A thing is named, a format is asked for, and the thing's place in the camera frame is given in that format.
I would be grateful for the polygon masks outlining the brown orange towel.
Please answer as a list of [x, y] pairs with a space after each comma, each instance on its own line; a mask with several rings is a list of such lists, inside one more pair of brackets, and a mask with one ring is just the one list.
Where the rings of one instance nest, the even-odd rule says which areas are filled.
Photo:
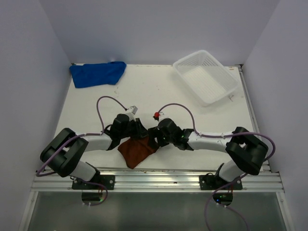
[[151, 145], [149, 137], [141, 139], [130, 138], [118, 147], [118, 151], [122, 154], [127, 167], [130, 169], [134, 169], [157, 150], [158, 145], [156, 143]]

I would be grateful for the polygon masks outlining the blue towel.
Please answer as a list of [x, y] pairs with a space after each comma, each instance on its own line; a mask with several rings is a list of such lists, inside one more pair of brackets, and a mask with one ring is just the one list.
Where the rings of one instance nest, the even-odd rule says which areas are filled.
[[89, 88], [100, 85], [116, 85], [126, 70], [125, 62], [72, 65], [69, 71], [75, 88]]

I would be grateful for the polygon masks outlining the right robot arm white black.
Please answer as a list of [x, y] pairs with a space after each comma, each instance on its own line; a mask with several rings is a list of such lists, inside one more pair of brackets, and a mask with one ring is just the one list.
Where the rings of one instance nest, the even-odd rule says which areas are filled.
[[192, 128], [181, 129], [172, 119], [164, 118], [156, 127], [148, 129], [148, 134], [148, 144], [152, 148], [173, 144], [183, 151], [227, 153], [231, 160], [221, 164], [214, 177], [214, 183], [220, 189], [227, 188], [243, 174], [258, 175], [269, 150], [263, 141], [243, 127], [237, 127], [226, 135], [203, 135]]

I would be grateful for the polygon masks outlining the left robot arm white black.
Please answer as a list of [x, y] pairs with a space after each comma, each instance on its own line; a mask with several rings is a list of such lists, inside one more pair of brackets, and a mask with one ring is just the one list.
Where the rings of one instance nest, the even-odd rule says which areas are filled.
[[109, 151], [120, 144], [124, 138], [145, 138], [147, 129], [139, 118], [118, 114], [111, 125], [99, 133], [77, 135], [73, 130], [64, 128], [42, 151], [40, 160], [43, 166], [36, 172], [37, 177], [58, 174], [83, 180], [89, 189], [99, 186], [98, 170], [81, 161], [85, 152]]

